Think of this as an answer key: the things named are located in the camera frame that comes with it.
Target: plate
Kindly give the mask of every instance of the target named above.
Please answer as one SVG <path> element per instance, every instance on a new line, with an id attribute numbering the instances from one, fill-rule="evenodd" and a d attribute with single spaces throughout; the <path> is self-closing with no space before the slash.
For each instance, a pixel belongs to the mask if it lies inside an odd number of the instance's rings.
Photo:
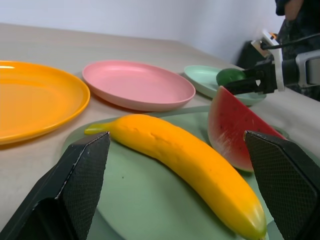
<path id="1" fill-rule="evenodd" d="M 176 112 L 163 119 L 209 142 L 208 112 Z M 83 138 L 87 126 L 74 131 L 64 147 Z M 255 191 L 265 211 L 267 223 L 270 223 L 273 218 L 259 192 L 255 176 L 241 174 Z M 97 209 L 106 222 L 126 240 L 241 239 L 169 168 L 114 141 L 111 141 Z"/>
<path id="2" fill-rule="evenodd" d="M 83 78 L 100 98 L 124 108 L 169 111 L 189 102 L 194 86 L 160 67 L 131 61 L 99 61 L 86 66 Z"/>
<path id="3" fill-rule="evenodd" d="M 184 73 L 194 85 L 195 89 L 210 98 L 214 98 L 217 94 L 219 86 L 216 77 L 220 71 L 221 69 L 219 68 L 202 65 L 187 66 L 184 68 Z M 255 92 L 236 95 L 236 98 L 247 106 L 252 106 L 262 101 L 265 97 L 265 94 Z"/>
<path id="4" fill-rule="evenodd" d="M 90 100 L 86 84 L 52 67 L 0 61 L 0 145 L 48 133 L 79 115 Z"/>

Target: light green plate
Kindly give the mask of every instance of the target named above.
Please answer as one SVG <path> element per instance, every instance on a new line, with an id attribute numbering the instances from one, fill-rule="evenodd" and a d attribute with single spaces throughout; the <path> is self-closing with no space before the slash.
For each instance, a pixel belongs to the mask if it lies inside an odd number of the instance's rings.
<path id="1" fill-rule="evenodd" d="M 181 109 L 156 117 L 180 126 L 209 143 L 208 107 Z M 99 121 L 110 122 L 113 119 Z M 78 128 L 66 140 L 63 150 L 85 137 Z M 256 192 L 266 214 L 273 218 L 259 192 L 256 178 L 241 173 Z M 231 232 L 195 191 L 170 169 L 138 152 L 111 142 L 98 211 L 126 240 L 234 240 Z"/>
<path id="2" fill-rule="evenodd" d="M 184 68 L 184 74 L 194 85 L 195 89 L 210 98 L 214 98 L 217 94 L 219 86 L 216 77 L 220 71 L 221 69 L 219 68 L 202 65 L 187 66 Z M 254 92 L 236 95 L 236 98 L 247 106 L 256 104 L 262 101 L 265 97 L 265 94 L 258 94 Z"/>

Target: tabletop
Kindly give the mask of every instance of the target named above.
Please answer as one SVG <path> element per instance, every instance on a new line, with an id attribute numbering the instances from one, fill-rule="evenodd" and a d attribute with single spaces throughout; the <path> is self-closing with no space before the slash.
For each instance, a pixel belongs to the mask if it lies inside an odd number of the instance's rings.
<path id="1" fill-rule="evenodd" d="M 1 60 L 51 66 L 77 77 L 89 63 L 101 60 L 138 61 L 182 73 L 188 65 L 234 67 L 177 41 L 113 36 L 70 30 L 0 24 Z M 206 106 L 211 100 L 196 94 L 184 107 Z M 320 157 L 320 103 L 295 93 L 268 94 L 251 108 L 269 124 Z M 36 181 L 59 159 L 66 137 L 76 128 L 98 120 L 132 113 L 94 95 L 73 121 L 44 136 L 0 146 L 0 230 Z"/>

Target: yellow banana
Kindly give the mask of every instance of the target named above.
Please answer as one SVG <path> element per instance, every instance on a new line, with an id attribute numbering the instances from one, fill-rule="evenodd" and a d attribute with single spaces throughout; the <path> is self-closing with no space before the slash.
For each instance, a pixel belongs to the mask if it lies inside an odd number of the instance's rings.
<path id="1" fill-rule="evenodd" d="M 84 133 L 103 131 L 110 131 L 117 142 L 167 165 L 235 233 L 248 240 L 265 238 L 266 217 L 256 194 L 227 160 L 199 138 L 144 114 L 93 124 Z"/>

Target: red watermelon flesh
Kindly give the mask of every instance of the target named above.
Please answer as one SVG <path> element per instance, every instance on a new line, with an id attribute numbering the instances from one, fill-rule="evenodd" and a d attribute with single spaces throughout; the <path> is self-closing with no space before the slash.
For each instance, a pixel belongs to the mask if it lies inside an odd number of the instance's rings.
<path id="1" fill-rule="evenodd" d="M 212 147 L 237 169 L 253 172 L 244 141 L 246 130 L 285 139 L 227 89 L 220 86 L 208 115 L 208 136 Z"/>

